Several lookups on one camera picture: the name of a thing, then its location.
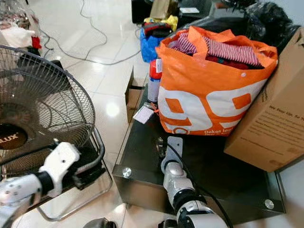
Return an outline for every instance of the electric fan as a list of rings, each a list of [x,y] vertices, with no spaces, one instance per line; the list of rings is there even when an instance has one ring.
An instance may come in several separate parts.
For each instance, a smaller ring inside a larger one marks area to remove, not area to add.
[[[38,197],[41,204],[48,196],[55,197],[73,186],[82,190],[107,172],[110,185],[98,194],[101,195],[113,183],[103,162],[104,153],[95,128],[92,101],[73,76],[29,52],[0,45],[0,199],[6,201],[12,193],[10,188],[14,184],[7,185],[9,181],[40,182],[37,185],[42,186]],[[54,174],[56,169],[62,167],[65,168],[61,176],[54,178],[58,175]],[[33,173],[39,181],[31,176]],[[27,207],[38,203],[32,201]],[[17,204],[1,201],[0,206],[10,209],[17,208]],[[38,210],[48,220],[62,220],[71,214],[48,218],[40,208]]]

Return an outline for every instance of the cardboard box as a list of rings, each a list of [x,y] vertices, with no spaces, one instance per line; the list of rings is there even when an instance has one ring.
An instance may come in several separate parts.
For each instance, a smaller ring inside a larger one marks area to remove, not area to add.
[[[243,120],[227,138],[225,153],[275,171],[304,154],[304,28],[299,28]]]

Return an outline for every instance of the orange shopping bag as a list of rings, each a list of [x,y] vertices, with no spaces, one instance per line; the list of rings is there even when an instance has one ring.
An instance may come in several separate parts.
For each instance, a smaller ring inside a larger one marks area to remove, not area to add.
[[[170,48],[181,33],[197,53],[188,56]],[[203,36],[236,46],[251,46],[263,69],[241,70],[207,61]],[[241,120],[277,65],[275,47],[230,30],[214,33],[198,27],[179,31],[156,48],[163,71],[158,95],[161,124],[165,131],[195,135],[228,136]]]

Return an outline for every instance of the white wall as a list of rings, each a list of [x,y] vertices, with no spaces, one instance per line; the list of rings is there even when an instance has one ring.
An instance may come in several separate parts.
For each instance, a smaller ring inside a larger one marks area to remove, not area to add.
[[[304,26],[304,0],[272,0],[295,24]],[[235,228],[304,228],[304,161],[281,172],[287,214],[257,220]]]

